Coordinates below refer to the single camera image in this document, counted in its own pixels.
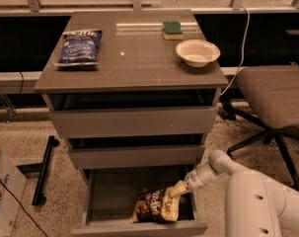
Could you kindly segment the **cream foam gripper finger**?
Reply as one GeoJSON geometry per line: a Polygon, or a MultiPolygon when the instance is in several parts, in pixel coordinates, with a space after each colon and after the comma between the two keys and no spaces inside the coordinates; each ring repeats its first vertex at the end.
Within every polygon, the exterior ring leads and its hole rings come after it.
{"type": "Polygon", "coordinates": [[[185,181],[178,181],[172,188],[171,196],[180,197],[189,192],[190,189],[187,187],[187,183],[185,181]]]}

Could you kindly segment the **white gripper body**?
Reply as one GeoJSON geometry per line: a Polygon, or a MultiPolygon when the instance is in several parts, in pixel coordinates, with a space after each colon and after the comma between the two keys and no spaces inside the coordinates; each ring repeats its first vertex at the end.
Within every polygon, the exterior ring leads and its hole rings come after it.
{"type": "Polygon", "coordinates": [[[209,163],[205,163],[188,172],[185,183],[188,191],[207,186],[225,176],[225,173],[216,171],[209,163]]]}

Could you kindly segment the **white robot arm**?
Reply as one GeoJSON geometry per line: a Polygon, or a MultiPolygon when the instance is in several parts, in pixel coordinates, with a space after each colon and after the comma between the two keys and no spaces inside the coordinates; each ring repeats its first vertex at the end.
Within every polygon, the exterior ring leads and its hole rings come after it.
{"type": "Polygon", "coordinates": [[[229,176],[225,192],[226,237],[282,237],[299,230],[299,192],[214,150],[208,161],[188,172],[171,191],[173,198],[229,176]]]}

